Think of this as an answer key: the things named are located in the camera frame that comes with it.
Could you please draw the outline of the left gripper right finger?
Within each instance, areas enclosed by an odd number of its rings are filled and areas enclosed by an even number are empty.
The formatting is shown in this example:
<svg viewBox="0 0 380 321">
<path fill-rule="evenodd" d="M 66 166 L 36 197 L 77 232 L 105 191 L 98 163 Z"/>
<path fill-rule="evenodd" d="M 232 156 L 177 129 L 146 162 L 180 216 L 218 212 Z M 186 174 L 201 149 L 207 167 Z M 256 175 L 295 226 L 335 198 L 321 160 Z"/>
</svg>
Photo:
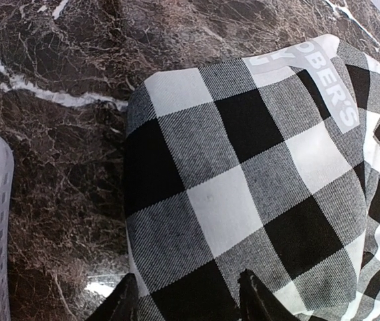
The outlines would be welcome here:
<svg viewBox="0 0 380 321">
<path fill-rule="evenodd" d="M 243 321 L 297 321 L 252 270 L 245 269 L 238 282 Z"/>
</svg>

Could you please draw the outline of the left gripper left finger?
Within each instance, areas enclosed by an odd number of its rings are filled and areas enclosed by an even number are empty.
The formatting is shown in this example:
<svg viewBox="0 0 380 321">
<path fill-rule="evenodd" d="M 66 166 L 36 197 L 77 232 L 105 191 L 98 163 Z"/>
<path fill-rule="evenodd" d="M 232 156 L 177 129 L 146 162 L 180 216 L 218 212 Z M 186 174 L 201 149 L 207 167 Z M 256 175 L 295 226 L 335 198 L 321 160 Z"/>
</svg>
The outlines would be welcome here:
<svg viewBox="0 0 380 321">
<path fill-rule="evenodd" d="M 136 277 L 127 273 L 86 321 L 137 321 L 137 302 Z"/>
</svg>

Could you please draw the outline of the black white plaid shirt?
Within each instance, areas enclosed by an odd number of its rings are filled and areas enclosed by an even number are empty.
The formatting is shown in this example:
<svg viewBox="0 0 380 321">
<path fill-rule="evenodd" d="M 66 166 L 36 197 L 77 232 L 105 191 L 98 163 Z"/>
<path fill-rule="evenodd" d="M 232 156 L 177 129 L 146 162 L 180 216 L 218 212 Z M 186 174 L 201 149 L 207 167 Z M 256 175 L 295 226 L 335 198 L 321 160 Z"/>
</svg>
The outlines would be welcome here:
<svg viewBox="0 0 380 321">
<path fill-rule="evenodd" d="M 139 320 L 380 320 L 380 63 L 330 34 L 157 72 L 127 109 Z"/>
</svg>

